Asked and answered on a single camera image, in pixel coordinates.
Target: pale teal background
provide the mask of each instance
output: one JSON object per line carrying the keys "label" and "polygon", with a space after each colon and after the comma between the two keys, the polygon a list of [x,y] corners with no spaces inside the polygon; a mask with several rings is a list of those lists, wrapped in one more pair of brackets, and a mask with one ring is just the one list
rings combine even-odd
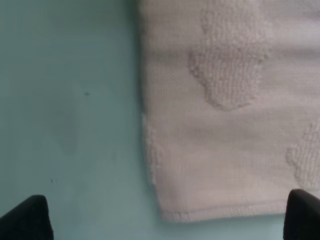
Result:
{"label": "pale teal background", "polygon": [[131,0],[0,0],[0,216],[44,194],[56,240],[282,239],[283,216],[159,219],[137,25]]}

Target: white towel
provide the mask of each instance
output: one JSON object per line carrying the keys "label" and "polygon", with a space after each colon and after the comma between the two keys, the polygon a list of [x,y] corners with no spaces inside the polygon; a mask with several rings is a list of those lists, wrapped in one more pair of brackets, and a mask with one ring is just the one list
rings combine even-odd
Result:
{"label": "white towel", "polygon": [[173,222],[320,196],[320,1],[141,0],[145,145]]}

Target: textured terry pattern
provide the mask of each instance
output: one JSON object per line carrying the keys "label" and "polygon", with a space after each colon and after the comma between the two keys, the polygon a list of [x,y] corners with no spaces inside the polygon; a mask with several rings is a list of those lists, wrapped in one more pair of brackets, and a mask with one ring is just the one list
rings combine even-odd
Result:
{"label": "textured terry pattern", "polygon": [[144,135],[162,216],[283,213],[320,192],[318,0],[141,0]]}

